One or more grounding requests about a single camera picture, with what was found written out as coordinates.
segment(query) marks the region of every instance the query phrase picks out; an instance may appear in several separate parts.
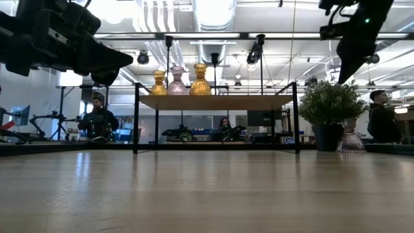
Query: dark jacket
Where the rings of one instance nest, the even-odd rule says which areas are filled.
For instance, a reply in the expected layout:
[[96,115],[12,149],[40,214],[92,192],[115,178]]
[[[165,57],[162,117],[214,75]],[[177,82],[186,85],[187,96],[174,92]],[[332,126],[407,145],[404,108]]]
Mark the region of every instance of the dark jacket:
[[88,138],[95,138],[95,137],[107,137],[105,132],[108,127],[105,127],[105,121],[107,126],[111,126],[111,130],[115,131],[119,127],[118,120],[109,110],[105,110],[101,108],[97,111],[92,111],[91,113],[87,113],[82,122],[79,123],[79,129],[87,129],[88,131]]
[[371,104],[369,111],[368,132],[378,143],[399,143],[402,135],[395,122],[394,112],[380,104]]

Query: green plant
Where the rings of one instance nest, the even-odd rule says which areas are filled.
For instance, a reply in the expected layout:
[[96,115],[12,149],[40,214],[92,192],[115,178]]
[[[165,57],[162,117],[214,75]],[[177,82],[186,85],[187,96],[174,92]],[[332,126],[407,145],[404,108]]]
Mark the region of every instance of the green plant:
[[305,90],[299,114],[313,125],[337,124],[343,119],[359,117],[365,110],[365,101],[355,91],[354,84],[339,85],[328,81],[314,83]]

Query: wooden shelf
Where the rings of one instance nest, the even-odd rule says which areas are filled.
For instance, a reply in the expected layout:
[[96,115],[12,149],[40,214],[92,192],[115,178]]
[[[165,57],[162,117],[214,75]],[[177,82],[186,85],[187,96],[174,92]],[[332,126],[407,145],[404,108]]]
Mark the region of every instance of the wooden shelf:
[[272,110],[291,102],[292,95],[140,96],[156,110]]

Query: potted plant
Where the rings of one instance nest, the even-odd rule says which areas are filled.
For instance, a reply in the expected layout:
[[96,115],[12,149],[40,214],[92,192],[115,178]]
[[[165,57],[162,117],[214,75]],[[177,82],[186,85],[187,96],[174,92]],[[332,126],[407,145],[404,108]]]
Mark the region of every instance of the potted plant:
[[357,118],[365,111],[365,102],[359,99],[354,84],[333,85],[321,81],[310,85],[301,99],[299,114],[312,124],[319,151],[335,151],[343,127],[339,123]]

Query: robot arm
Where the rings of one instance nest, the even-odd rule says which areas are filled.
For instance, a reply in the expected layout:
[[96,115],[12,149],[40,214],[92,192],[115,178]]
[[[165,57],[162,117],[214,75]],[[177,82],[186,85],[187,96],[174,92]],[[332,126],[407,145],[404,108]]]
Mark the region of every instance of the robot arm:
[[28,76],[33,67],[73,70],[111,85],[133,58],[98,43],[100,20],[66,0],[20,0],[16,17],[0,12],[0,62]]

